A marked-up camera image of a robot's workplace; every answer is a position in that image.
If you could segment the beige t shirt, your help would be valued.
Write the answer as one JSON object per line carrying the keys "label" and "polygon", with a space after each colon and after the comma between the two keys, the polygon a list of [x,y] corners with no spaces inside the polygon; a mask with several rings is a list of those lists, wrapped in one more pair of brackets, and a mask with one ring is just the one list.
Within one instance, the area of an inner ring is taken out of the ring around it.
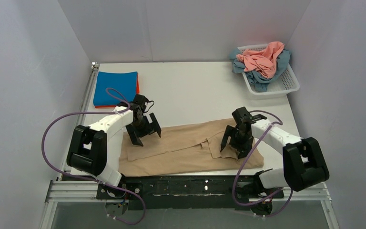
{"label": "beige t shirt", "polygon": [[147,177],[238,169],[244,159],[231,146],[220,149],[228,125],[234,126],[234,119],[163,127],[160,136],[143,137],[143,146],[133,145],[124,134],[119,172],[126,177]]}

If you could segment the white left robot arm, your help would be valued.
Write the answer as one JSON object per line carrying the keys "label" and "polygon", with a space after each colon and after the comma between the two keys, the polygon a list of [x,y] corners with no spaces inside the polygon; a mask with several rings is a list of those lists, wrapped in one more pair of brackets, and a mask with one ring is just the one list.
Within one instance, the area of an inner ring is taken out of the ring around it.
{"label": "white left robot arm", "polygon": [[161,134],[156,117],[148,117],[141,111],[115,107],[105,112],[104,117],[88,126],[75,127],[67,155],[67,165],[85,172],[101,182],[118,186],[122,175],[119,172],[120,152],[108,148],[108,141],[123,128],[127,129],[130,141],[143,146],[141,138],[153,133]]}

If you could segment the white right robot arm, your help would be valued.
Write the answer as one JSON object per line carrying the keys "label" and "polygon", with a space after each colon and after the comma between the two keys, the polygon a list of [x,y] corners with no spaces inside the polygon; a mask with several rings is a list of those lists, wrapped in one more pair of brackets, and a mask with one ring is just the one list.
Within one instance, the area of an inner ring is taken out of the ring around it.
{"label": "white right robot arm", "polygon": [[283,159],[283,166],[264,170],[254,175],[254,190],[289,187],[301,191],[327,181],[330,177],[321,147],[313,138],[301,138],[279,128],[268,119],[245,121],[225,129],[220,149],[229,145],[237,157],[249,158],[255,151],[255,138],[275,149]]}

